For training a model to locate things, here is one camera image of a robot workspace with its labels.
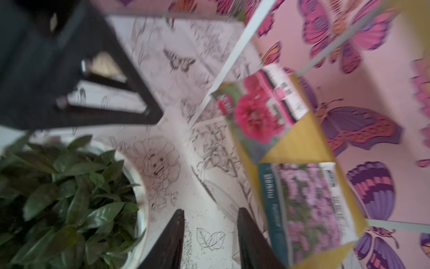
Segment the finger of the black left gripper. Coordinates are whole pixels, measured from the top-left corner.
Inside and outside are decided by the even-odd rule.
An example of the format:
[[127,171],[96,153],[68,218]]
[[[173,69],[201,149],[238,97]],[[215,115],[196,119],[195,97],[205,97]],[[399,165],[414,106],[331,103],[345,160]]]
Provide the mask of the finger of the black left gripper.
[[163,117],[163,111],[157,101],[150,96],[137,96],[137,100],[146,104],[143,112],[115,111],[69,104],[66,97],[56,100],[58,115],[65,126],[100,126],[110,124],[141,124],[156,125]]
[[[80,36],[85,43],[86,53],[80,63],[83,78],[89,82],[96,82],[103,86],[116,87],[137,93],[149,100],[153,97],[144,80],[135,69],[126,52],[123,50],[114,32],[104,20],[92,20],[80,30]],[[118,82],[112,78],[97,75],[90,68],[95,67],[95,57],[101,52],[106,52],[125,74],[126,82]]]

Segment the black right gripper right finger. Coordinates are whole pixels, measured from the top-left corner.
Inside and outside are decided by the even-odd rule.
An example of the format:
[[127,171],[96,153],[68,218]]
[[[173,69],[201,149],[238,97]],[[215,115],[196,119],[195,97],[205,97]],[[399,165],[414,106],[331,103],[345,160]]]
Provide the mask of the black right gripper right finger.
[[285,269],[248,210],[243,207],[239,208],[237,231],[242,269]]

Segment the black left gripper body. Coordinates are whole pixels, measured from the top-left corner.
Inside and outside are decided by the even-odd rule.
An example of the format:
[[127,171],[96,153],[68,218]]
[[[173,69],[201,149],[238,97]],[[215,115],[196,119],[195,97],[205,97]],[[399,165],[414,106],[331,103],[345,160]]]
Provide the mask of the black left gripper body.
[[1,124],[18,130],[97,125],[67,103],[97,52],[101,13],[90,1],[1,2]]

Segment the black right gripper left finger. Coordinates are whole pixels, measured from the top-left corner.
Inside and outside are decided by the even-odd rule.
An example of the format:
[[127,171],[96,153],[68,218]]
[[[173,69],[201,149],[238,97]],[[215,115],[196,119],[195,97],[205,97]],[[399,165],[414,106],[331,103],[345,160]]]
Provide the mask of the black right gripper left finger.
[[178,209],[138,269],[180,269],[184,232],[184,210]]

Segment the purple flower seed bag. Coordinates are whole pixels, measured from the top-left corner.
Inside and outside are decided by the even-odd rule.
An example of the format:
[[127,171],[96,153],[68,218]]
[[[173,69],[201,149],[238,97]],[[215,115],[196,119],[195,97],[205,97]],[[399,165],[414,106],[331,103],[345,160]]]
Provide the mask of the purple flower seed bag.
[[334,162],[258,165],[273,252],[292,267],[358,240]]

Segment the red flower seed bag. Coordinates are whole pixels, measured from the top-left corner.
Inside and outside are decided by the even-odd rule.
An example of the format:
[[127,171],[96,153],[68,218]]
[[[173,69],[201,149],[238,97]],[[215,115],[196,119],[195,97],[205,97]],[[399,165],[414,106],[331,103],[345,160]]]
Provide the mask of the red flower seed bag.
[[224,83],[211,95],[255,164],[309,111],[288,73],[277,64]]

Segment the white two-tier bamboo shelf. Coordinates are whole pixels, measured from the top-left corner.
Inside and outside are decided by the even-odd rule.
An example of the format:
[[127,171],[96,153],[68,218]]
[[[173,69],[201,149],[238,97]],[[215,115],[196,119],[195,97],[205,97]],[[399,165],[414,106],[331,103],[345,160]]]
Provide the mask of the white two-tier bamboo shelf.
[[297,70],[310,114],[267,161],[336,159],[355,179],[380,161],[394,200],[369,219],[430,222],[430,3],[249,1],[263,63]]

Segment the potted green plant white pot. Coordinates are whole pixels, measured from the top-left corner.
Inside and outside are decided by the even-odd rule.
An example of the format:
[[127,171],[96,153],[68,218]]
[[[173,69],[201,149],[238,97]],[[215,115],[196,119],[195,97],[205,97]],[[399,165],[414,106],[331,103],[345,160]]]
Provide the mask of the potted green plant white pot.
[[3,269],[136,269],[147,228],[137,169],[92,136],[2,147]]

